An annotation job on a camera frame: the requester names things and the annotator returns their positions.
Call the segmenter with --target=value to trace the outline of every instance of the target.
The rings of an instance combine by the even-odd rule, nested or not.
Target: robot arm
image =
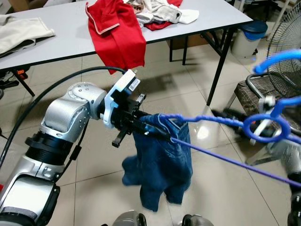
[[[112,142],[115,147],[133,131],[170,138],[164,131],[139,122],[141,116],[147,115],[139,111],[145,95],[136,101],[128,98],[139,82],[131,70],[108,94],[92,83],[79,82],[50,104],[39,132],[27,138],[29,149],[0,194],[0,226],[43,226],[49,222],[60,192],[55,183],[64,172],[73,143],[90,119],[101,119],[106,127],[120,130]],[[75,160],[80,149],[76,146],[71,158]]]

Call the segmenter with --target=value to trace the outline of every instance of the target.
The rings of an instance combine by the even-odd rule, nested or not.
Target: fan grille
[[[268,58],[290,49],[301,49],[301,2],[282,19],[268,48]],[[284,97],[301,95],[301,61],[281,61],[268,69],[275,89]]]

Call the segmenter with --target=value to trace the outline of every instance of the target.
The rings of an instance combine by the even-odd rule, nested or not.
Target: blue jeans
[[[144,116],[141,121],[168,131],[171,137],[190,143],[186,122],[161,120],[159,114]],[[163,192],[169,202],[181,204],[192,176],[190,148],[134,132],[133,135],[137,155],[127,157],[122,162],[125,170],[123,184],[141,185],[141,203],[149,210],[158,211]]]

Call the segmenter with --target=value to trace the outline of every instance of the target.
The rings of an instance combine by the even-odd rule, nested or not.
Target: blue trash bin lid
[[[268,29],[268,26],[263,21],[254,20],[251,23],[241,25],[239,28],[242,31],[249,32],[249,33],[265,33]]]

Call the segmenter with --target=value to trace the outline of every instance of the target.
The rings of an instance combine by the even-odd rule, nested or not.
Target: white trash bin
[[[232,54],[238,58],[251,57],[267,29],[268,26],[259,20],[240,26],[231,50]]]

